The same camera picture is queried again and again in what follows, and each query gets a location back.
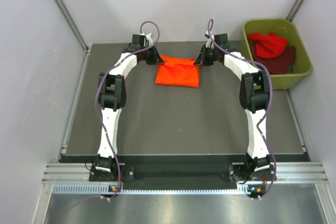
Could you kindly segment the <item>orange t shirt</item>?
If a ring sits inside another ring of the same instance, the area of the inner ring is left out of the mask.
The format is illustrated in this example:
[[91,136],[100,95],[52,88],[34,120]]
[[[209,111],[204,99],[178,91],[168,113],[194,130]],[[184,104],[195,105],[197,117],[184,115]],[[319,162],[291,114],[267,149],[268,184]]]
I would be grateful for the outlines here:
[[160,55],[164,64],[157,66],[155,84],[188,88],[199,87],[199,65],[195,58],[176,58]]

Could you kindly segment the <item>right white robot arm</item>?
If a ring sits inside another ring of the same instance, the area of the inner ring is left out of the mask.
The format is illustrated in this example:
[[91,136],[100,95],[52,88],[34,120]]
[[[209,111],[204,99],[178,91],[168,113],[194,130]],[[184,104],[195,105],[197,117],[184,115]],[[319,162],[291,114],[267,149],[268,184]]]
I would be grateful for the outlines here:
[[265,143],[269,78],[262,67],[255,67],[241,53],[230,49],[227,34],[212,35],[207,31],[205,37],[207,43],[202,46],[194,65],[212,66],[218,61],[240,80],[239,103],[247,116],[249,143],[244,168],[232,174],[243,175],[243,180],[256,180],[270,168],[270,151]]

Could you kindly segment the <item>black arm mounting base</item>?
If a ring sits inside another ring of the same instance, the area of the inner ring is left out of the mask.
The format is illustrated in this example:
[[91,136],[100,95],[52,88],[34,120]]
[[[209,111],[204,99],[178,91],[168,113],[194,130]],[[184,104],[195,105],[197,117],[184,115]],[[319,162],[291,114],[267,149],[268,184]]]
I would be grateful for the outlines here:
[[121,183],[134,190],[234,189],[237,183],[270,182],[269,158],[246,155],[120,155],[91,160],[91,182]]

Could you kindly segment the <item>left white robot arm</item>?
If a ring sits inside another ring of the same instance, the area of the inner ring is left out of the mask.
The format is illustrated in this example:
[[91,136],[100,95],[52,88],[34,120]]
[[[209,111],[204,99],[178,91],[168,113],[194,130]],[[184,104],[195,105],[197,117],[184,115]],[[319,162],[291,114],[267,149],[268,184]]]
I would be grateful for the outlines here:
[[95,109],[101,123],[101,140],[95,169],[107,180],[121,181],[121,167],[117,157],[117,134],[121,111],[127,101],[125,80],[139,62],[162,64],[152,34],[134,34],[120,58],[106,73],[99,74]]

